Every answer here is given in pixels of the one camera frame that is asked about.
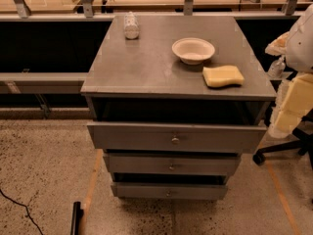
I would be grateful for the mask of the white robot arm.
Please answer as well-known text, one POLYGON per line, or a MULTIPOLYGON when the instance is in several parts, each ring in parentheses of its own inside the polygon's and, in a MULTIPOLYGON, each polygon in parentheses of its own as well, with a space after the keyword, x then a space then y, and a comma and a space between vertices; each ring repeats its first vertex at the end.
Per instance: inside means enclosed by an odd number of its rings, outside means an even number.
POLYGON ((286 138, 313 109, 313 5, 265 52, 283 55, 287 66, 297 71, 291 81, 281 82, 268 129, 273 138, 286 138))

